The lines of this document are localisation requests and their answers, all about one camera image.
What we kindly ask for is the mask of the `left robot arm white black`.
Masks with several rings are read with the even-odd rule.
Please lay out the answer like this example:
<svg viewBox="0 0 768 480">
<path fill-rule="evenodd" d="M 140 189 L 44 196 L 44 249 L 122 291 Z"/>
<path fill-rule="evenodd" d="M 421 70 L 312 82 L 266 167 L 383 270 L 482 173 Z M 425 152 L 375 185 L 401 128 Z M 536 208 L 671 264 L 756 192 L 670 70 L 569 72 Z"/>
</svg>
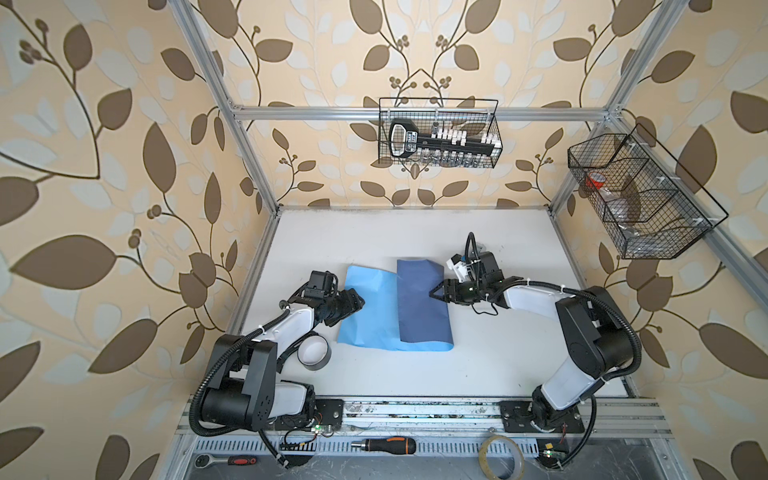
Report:
<svg viewBox="0 0 768 480">
<path fill-rule="evenodd" d="M 192 431 L 214 437 L 237 430 L 259 432 L 272 421 L 289 429 L 316 424 L 314 387 L 278 376 L 291 355 L 322 339 L 316 332 L 319 325 L 332 327 L 364 305 L 355 290 L 339 288 L 335 274 L 313 271 L 280 302 L 278 317 L 244 335 L 220 336 L 191 400 Z"/>
</svg>

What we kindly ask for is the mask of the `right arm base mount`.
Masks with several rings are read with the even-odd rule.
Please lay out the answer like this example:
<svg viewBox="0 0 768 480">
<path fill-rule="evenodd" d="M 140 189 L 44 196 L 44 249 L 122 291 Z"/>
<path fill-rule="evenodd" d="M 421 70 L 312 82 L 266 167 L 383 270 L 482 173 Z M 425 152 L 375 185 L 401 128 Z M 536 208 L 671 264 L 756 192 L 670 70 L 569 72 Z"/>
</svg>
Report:
<svg viewBox="0 0 768 480">
<path fill-rule="evenodd" d="M 545 401 L 506 400 L 499 403 L 506 433 L 562 434 L 585 432 L 585 425 L 576 406 L 554 410 Z"/>
</svg>

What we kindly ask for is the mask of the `light blue wrapping paper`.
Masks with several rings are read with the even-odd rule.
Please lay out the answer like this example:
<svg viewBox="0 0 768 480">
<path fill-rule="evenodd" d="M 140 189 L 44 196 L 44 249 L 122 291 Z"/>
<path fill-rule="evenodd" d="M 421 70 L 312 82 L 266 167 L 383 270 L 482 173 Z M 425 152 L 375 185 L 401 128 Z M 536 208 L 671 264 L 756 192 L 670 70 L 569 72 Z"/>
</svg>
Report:
<svg viewBox="0 0 768 480">
<path fill-rule="evenodd" d="M 394 273 L 350 266 L 345 287 L 364 306 L 341 322 L 338 342 L 387 351 L 452 350 L 448 305 L 430 296 L 443 280 L 444 267 L 430 260 L 399 260 Z"/>
</svg>

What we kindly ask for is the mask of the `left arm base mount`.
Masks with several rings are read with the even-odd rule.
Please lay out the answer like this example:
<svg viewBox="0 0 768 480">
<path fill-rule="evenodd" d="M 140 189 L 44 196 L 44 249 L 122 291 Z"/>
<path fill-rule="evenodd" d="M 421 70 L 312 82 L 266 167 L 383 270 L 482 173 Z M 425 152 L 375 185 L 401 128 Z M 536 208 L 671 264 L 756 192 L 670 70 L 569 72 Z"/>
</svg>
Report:
<svg viewBox="0 0 768 480">
<path fill-rule="evenodd" d="M 344 404 L 340 398 L 312 397 L 305 402 L 299 413 L 279 416 L 273 426 L 277 431 L 315 427 L 319 427 L 322 432 L 338 431 L 343 422 Z"/>
</svg>

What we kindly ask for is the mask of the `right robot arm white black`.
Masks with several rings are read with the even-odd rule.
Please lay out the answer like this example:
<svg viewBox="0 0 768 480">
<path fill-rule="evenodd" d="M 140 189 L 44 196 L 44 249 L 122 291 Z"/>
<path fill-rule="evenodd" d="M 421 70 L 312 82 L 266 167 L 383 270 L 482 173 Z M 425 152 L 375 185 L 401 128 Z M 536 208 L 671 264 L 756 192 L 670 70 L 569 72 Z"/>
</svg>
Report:
<svg viewBox="0 0 768 480">
<path fill-rule="evenodd" d="M 576 411 L 576 405 L 609 381 L 636 372 L 642 362 L 637 332 L 603 287 L 584 290 L 523 277 L 503 276 L 490 252 L 453 256 L 454 279 L 440 281 L 429 296 L 473 307 L 487 302 L 558 322 L 567 357 L 555 374 L 536 387 L 519 422 L 549 432 Z"/>
</svg>

